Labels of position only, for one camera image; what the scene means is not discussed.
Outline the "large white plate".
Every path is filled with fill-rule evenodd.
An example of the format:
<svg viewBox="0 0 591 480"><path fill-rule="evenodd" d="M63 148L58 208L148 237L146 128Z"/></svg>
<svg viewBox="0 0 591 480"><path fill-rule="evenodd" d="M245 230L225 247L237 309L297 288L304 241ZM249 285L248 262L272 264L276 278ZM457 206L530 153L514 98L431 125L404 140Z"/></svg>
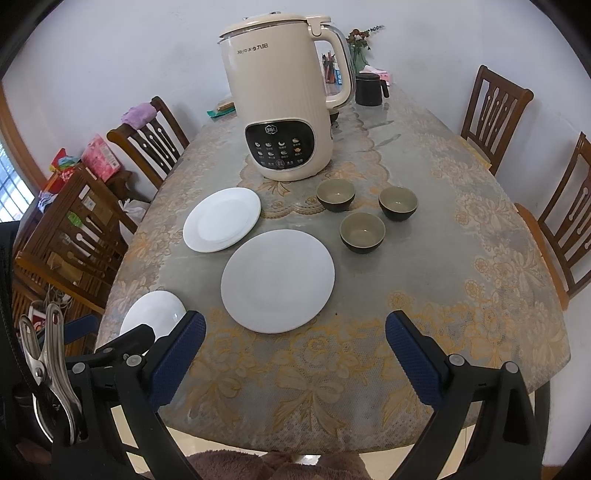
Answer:
<svg viewBox="0 0 591 480"><path fill-rule="evenodd" d="M253 237L232 254L221 276L221 299L242 327L280 334L314 319L334 286L327 247L311 234L280 229Z"/></svg>

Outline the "metal clip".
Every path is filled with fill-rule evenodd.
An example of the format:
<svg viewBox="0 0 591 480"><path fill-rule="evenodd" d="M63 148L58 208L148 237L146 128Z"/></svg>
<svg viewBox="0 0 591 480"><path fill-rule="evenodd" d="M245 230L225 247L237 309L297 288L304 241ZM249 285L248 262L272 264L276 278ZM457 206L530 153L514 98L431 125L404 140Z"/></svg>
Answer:
<svg viewBox="0 0 591 480"><path fill-rule="evenodd" d="M32 394L33 413L42 433L52 442L52 427L57 421L51 420L50 414L61 411L68 426L66 443L71 446L78 437L76 421L81 417L82 408L66 368L64 316L55 303L49 303L45 313L43 343L26 315L18 321L24 358L37 386Z"/></svg>

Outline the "wooden chair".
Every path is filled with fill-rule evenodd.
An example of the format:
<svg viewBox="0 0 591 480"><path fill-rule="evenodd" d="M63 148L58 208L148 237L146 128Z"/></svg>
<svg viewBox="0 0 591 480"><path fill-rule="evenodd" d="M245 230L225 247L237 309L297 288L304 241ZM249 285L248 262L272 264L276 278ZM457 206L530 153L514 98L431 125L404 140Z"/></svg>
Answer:
<svg viewBox="0 0 591 480"><path fill-rule="evenodd" d="M590 141L580 134L549 202L539 215L516 208L550 273L561 307L590 283Z"/></svg>
<svg viewBox="0 0 591 480"><path fill-rule="evenodd" d="M103 314L127 252L121 227L130 233L137 230L104 182L77 165L16 247L17 287L33 301L46 299L55 289L75 306Z"/></svg>
<svg viewBox="0 0 591 480"><path fill-rule="evenodd" d="M149 103L157 110L153 120L139 130L121 123L109 130L106 138L122 150L151 184L159 189L189 146L189 140L159 96L154 96Z"/></svg>
<svg viewBox="0 0 591 480"><path fill-rule="evenodd" d="M490 173L501 166L515 130L534 92L481 65L460 136L484 155Z"/></svg>

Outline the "small white plate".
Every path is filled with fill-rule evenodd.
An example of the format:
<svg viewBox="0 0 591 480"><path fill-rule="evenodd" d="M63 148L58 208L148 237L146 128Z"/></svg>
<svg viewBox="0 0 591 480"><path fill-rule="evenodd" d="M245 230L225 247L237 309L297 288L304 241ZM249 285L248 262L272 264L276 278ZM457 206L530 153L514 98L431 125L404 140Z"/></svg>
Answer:
<svg viewBox="0 0 591 480"><path fill-rule="evenodd" d="M153 291L140 297L126 313L119 334L139 325L149 326L155 339L167 336L183 318L186 309L178 297L168 291Z"/></svg>

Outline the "wooden chair far right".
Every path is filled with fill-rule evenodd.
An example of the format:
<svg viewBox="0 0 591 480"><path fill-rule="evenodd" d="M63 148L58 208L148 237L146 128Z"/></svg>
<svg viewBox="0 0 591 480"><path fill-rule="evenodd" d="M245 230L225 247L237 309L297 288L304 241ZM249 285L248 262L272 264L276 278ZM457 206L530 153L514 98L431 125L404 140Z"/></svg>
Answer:
<svg viewBox="0 0 591 480"><path fill-rule="evenodd" d="M481 65L460 136L484 155L490 173L501 166L515 130L534 92Z"/></svg>

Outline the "medium white plate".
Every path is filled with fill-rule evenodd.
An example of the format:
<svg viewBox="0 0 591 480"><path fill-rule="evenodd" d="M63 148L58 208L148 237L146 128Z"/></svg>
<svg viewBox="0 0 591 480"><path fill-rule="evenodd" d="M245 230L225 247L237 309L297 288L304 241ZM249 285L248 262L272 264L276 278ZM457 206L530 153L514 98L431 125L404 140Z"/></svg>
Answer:
<svg viewBox="0 0 591 480"><path fill-rule="evenodd" d="M259 221L262 202L249 188L232 187L200 201L183 225L183 241L197 253L224 250L243 237Z"/></svg>

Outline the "flower vase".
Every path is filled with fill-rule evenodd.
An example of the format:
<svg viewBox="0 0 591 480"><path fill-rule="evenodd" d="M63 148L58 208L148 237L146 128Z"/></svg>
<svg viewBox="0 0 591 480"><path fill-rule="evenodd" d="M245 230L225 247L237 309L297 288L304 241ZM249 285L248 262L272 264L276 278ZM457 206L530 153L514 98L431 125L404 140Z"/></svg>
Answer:
<svg viewBox="0 0 591 480"><path fill-rule="evenodd" d="M351 54L356 73L360 73L369 64L367 53L370 51L370 36L376 35L384 29L384 25L376 25L367 30L355 28L349 32L346 42L349 45L349 53Z"/></svg>

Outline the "wooden chair near left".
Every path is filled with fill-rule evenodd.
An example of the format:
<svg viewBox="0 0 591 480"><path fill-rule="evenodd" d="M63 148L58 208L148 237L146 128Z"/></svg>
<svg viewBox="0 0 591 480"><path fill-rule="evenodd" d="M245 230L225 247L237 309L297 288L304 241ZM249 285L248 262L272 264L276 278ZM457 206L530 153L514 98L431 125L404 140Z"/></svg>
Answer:
<svg viewBox="0 0 591 480"><path fill-rule="evenodd" d="M55 289L75 306L103 314L127 252L121 227L130 233L137 230L104 182L77 165L16 247L17 287L33 301L46 299Z"/></svg>

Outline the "wooden chair far left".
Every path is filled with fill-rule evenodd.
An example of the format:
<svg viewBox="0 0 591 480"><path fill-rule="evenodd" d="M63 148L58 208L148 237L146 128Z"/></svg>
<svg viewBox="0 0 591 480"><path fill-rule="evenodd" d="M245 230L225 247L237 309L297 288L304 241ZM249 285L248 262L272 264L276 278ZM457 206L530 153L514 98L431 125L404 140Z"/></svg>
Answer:
<svg viewBox="0 0 591 480"><path fill-rule="evenodd" d="M149 103L157 110L153 120L139 130L121 123L109 130L106 138L122 150L151 184L159 189L189 146L189 140L159 96L154 96Z"/></svg>

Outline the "pink box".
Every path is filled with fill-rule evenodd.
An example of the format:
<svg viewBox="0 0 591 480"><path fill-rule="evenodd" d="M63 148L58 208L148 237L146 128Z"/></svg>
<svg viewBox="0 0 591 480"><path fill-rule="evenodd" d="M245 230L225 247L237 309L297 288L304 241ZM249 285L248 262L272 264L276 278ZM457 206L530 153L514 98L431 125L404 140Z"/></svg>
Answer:
<svg viewBox="0 0 591 480"><path fill-rule="evenodd" d="M121 163L100 135L95 135L87 144L81 161L103 182L107 182L121 169Z"/></svg>

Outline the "black mug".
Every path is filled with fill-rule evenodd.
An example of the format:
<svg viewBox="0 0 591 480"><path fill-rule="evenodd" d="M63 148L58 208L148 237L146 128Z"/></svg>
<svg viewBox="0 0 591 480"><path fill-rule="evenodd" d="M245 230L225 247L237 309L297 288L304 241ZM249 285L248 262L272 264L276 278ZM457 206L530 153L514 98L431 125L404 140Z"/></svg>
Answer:
<svg viewBox="0 0 591 480"><path fill-rule="evenodd" d="M366 107L377 107L383 104L384 98L390 97L388 84L378 74L356 74L356 104Z"/></svg>

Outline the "purple cloth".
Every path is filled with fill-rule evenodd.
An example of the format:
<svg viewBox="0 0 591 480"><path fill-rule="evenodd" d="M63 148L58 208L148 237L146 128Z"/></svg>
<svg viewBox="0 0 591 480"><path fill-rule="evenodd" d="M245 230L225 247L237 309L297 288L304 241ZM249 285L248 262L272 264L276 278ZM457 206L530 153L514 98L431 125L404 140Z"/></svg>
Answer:
<svg viewBox="0 0 591 480"><path fill-rule="evenodd" d="M143 128L157 115L156 108L149 102L143 102L131 107L121 116L121 123L134 130Z"/></svg>

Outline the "dark bowl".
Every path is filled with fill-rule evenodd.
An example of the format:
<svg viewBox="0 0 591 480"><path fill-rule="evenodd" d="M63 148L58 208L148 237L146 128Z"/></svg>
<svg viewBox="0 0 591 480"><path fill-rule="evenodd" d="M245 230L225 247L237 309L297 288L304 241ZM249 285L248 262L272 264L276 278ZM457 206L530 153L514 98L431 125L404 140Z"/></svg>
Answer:
<svg viewBox="0 0 591 480"><path fill-rule="evenodd" d="M322 207L332 212L348 210L355 197L355 186L344 179L325 180L317 188L318 202Z"/></svg>
<svg viewBox="0 0 591 480"><path fill-rule="evenodd" d="M391 186L381 192L379 204L388 219L402 222L408 220L416 212L419 202L412 190Z"/></svg>
<svg viewBox="0 0 591 480"><path fill-rule="evenodd" d="M376 215L356 212L339 225L339 237L349 250L367 254L376 250L386 237L386 225Z"/></svg>

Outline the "wooden chair near right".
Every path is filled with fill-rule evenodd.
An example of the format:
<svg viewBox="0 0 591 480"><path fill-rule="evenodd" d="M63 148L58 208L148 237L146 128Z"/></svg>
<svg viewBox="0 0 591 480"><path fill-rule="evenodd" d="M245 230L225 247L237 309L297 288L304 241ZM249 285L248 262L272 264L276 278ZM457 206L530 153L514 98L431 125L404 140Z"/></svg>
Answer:
<svg viewBox="0 0 591 480"><path fill-rule="evenodd" d="M561 307L590 283L590 141L580 134L549 202L539 215L516 208L550 273Z"/></svg>

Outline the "lace tablecloth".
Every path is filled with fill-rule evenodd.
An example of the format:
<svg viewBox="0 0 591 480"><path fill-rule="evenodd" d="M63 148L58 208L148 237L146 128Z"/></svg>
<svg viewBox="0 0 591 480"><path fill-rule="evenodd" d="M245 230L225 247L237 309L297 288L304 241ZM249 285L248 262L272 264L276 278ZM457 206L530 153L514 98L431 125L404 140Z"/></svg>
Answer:
<svg viewBox="0 0 591 480"><path fill-rule="evenodd" d="M176 430L252 450L386 450L415 442L431 411L390 350L385 320L403 310L448 353L478 366L515 362L535 390L569 361L562 308L540 251L513 202L461 139L398 87L377 108L349 105L318 177L277 183L254 169L242 123L204 127L158 190L108 298L98 340L115 338L130 306L154 290L204 315L207 336L172 402ZM349 209L317 199L322 181L353 183ZM307 325L279 335L239 326L224 309L229 250L191 251L182 228L193 207L228 187L256 191L256 233L307 232L335 262L335 288ZM412 190L406 221L384 215L381 192ZM374 251L349 250L339 225L365 212L386 225Z"/></svg>

